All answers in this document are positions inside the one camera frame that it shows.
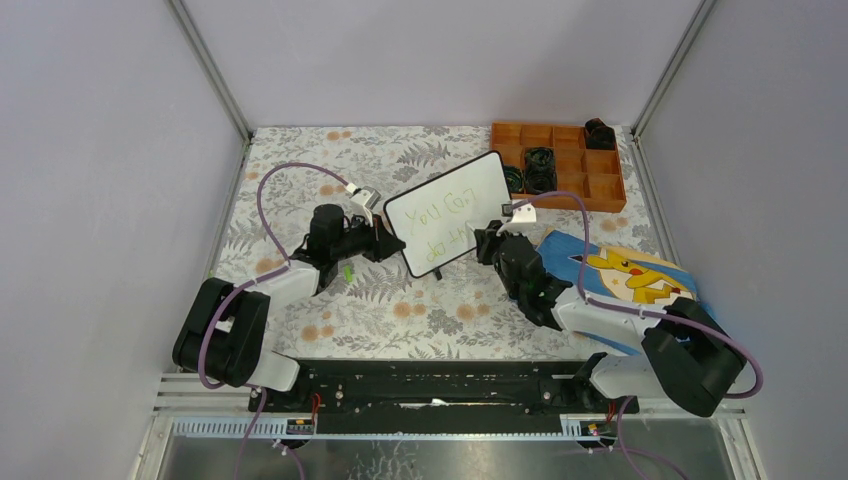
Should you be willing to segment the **small whiteboard black frame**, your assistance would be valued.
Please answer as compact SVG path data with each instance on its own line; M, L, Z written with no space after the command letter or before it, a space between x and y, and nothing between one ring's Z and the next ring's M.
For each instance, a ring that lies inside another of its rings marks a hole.
M501 155L489 151L388 199L384 213L420 278L472 251L473 231L500 219L510 200Z

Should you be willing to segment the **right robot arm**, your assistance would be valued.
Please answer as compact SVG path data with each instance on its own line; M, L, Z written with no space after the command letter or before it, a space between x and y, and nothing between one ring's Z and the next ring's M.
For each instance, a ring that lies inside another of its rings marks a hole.
M622 397L667 398L707 418L729 397L748 360L695 300L650 305L594 294L548 272L529 239L499 221L473 235L478 262L494 268L532 324L618 350L593 355L576 374L573 396L583 410L597 412Z

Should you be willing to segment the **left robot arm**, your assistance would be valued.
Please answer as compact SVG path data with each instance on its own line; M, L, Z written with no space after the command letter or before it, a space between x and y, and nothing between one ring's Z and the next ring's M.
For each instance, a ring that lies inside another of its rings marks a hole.
M297 360L265 347L271 314L326 290L341 261L361 256L379 263L405 246L377 214L348 217L339 205L320 205L290 264L242 285L216 277L203 281L172 360L198 374L210 389L270 389L282 408L299 410L309 401L311 387L299 377Z

